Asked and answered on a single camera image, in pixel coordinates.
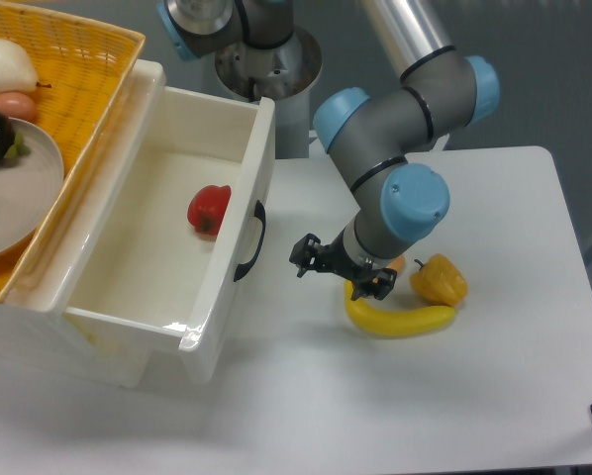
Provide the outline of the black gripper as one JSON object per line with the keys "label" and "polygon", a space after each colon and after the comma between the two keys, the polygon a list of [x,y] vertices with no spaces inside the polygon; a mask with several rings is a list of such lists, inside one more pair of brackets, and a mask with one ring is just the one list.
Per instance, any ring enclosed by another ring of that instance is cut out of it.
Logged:
{"label": "black gripper", "polygon": [[352,301],[370,297],[384,300],[394,288],[396,271],[383,268],[374,275],[371,264],[358,263],[349,256],[344,237],[345,233],[341,232],[328,245],[322,245],[313,234],[302,237],[294,244],[289,256],[289,262],[297,267],[297,276],[303,277],[309,271],[332,273],[352,281]]}

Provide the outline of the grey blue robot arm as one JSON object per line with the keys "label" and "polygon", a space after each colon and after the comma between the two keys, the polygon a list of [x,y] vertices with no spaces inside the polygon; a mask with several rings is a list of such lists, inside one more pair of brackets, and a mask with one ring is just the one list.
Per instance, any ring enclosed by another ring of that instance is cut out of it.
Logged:
{"label": "grey blue robot arm", "polygon": [[[385,298],[394,258],[444,218],[449,192],[430,168],[407,154],[490,115],[500,100],[493,66],[463,56],[426,1],[366,1],[363,9],[399,77],[379,100],[360,88],[328,98],[313,127],[358,205],[335,240],[306,235],[290,261],[300,273],[349,281],[351,297]],[[220,82],[248,102],[284,102],[309,90],[322,59],[294,21],[290,1],[161,1],[157,13],[178,54],[215,58]]]}

